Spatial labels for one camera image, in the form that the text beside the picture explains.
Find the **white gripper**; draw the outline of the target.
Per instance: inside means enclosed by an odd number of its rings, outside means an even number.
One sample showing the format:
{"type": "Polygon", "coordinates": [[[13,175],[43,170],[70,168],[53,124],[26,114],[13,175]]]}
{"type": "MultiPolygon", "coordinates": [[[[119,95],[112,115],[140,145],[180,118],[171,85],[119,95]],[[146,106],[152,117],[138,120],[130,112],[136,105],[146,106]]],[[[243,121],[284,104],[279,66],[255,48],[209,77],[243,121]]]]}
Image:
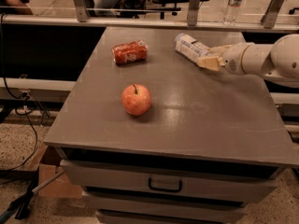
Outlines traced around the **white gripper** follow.
{"type": "Polygon", "coordinates": [[[224,66],[225,70],[233,75],[243,76],[246,74],[243,67],[243,56],[251,43],[238,43],[234,45],[223,45],[209,49],[211,54],[216,56],[204,56],[197,59],[197,65],[211,71],[220,71],[224,66]]]}

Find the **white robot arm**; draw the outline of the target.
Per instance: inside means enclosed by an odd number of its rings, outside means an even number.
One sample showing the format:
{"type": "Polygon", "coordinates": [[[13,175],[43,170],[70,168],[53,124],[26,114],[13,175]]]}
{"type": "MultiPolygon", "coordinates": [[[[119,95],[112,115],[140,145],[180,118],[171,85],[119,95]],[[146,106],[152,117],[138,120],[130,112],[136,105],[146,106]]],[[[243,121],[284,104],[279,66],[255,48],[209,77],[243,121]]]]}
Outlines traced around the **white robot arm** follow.
{"type": "Polygon", "coordinates": [[[299,87],[299,34],[274,44],[238,43],[213,47],[196,59],[200,68],[244,76],[255,75],[281,86],[299,87]]]}

